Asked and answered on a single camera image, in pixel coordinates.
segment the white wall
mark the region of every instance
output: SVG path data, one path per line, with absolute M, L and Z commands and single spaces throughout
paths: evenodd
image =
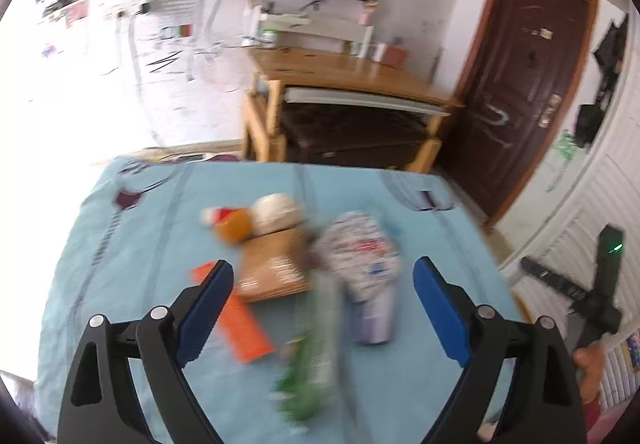
M 625 17 L 625 12 L 606 0 L 599 0 L 598 4 L 598 16 L 591 35 L 590 54 L 582 73 L 580 86 L 574 102 L 559 128 L 554 144 L 559 141 L 564 131 L 574 133 L 580 106 L 594 102 L 602 80 L 602 73 L 591 53 L 598 49 L 611 21 L 613 20 L 619 25 Z M 575 157 L 565 167 L 564 159 L 554 150 L 553 146 L 546 153 L 523 192 L 497 224 L 500 233 L 505 236 L 514 249 L 522 247 L 555 211 L 560 201 L 575 184 L 584 168 L 587 157 L 586 150 L 578 150 Z
M 486 0 L 456 0 L 442 42 L 443 51 L 433 83 L 453 93 L 482 17 Z

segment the finger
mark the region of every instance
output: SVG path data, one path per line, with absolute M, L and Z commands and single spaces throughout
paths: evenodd
M 589 404 L 600 391 L 600 374 L 587 374 L 580 384 L 580 398 L 584 404 Z
M 600 376 L 602 375 L 602 369 L 598 366 L 587 366 L 584 369 L 584 379 L 582 384 L 593 386 L 600 383 Z
M 578 366 L 578 368 L 586 368 L 589 366 L 591 359 L 587 350 L 584 348 L 580 348 L 576 350 L 574 353 L 574 363 Z
M 597 365 L 600 368 L 604 368 L 604 361 L 606 359 L 606 356 L 605 356 L 605 353 L 604 353 L 604 347 L 602 345 L 600 345 L 599 343 L 596 343 L 590 348 L 593 348 L 593 359 L 594 359 L 594 361 L 597 363 Z

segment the floor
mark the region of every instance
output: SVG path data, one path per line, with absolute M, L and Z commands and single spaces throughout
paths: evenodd
M 487 220 L 487 216 L 474 202 L 474 200 L 468 196 L 468 194 L 466 194 L 454 180 L 444 174 L 441 169 L 436 168 L 433 173 L 447 179 L 447 182 L 451 186 L 451 189 L 455 193 L 459 203 L 466 210 L 466 213 L 469 215 L 472 222 L 476 227 L 478 227 L 478 230 L 482 233 L 487 247 L 494 256 L 495 262 L 500 265 L 508 259 L 513 254 L 513 247 L 510 246 L 507 239 L 496 228 L 487 230 L 484 225 Z

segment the cable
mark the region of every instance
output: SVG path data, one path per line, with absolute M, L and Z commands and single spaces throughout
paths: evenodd
M 146 122 L 149 126 L 149 133 L 154 141 L 158 144 L 158 148 L 164 147 L 164 143 L 160 136 L 153 128 L 153 119 L 149 110 L 146 108 L 145 98 L 143 97 L 142 74 L 140 73 L 140 60 L 138 59 L 138 49 L 136 49 L 136 15 L 132 15 L 129 19 L 129 50 L 131 52 L 131 62 L 133 64 L 133 74 L 136 77 L 136 98 L 142 107 L 146 116 Z
M 191 38 L 191 49 L 189 50 L 189 55 L 187 57 L 187 68 L 185 70 L 184 76 L 187 79 L 187 83 L 194 80 L 193 77 L 193 58 L 195 55 L 196 44 L 198 43 L 198 39 L 200 38 L 200 30 L 202 28 L 202 11 L 204 8 L 204 1 L 199 0 L 198 6 L 198 14 L 196 15 L 196 23 L 194 24 L 194 36 Z
M 120 42 L 120 33 L 121 33 L 121 23 L 122 23 L 122 12 L 119 12 L 116 15 L 116 28 L 115 28 L 115 43 L 116 43 L 116 66 L 112 68 L 110 71 L 105 72 L 104 74 L 100 74 L 100 76 L 108 76 L 112 72 L 117 71 L 117 69 L 122 69 L 122 44 Z
M 308 7 L 311 7 L 311 6 L 314 7 L 314 11 L 318 11 L 318 9 L 320 7 L 320 2 L 322 2 L 322 0 L 312 0 L 311 2 L 309 2 L 309 4 L 306 4 L 306 5 L 302 6 L 301 8 L 299 8 L 298 12 L 302 13 L 303 11 L 306 11 L 306 9 Z
M 149 67 L 151 65 L 159 65 L 160 63 L 175 62 L 177 60 L 176 56 L 178 56 L 181 52 L 181 50 L 174 50 L 168 56 L 160 58 L 160 60 L 156 60 L 155 62 L 147 63 L 146 66 Z

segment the hand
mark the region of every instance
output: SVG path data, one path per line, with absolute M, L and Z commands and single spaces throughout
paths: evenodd
M 604 350 L 600 343 L 588 348 L 579 348 L 574 353 L 574 362 L 584 371 L 580 384 L 580 397 L 583 404 L 589 404 L 600 392 L 600 379 L 604 371 Z

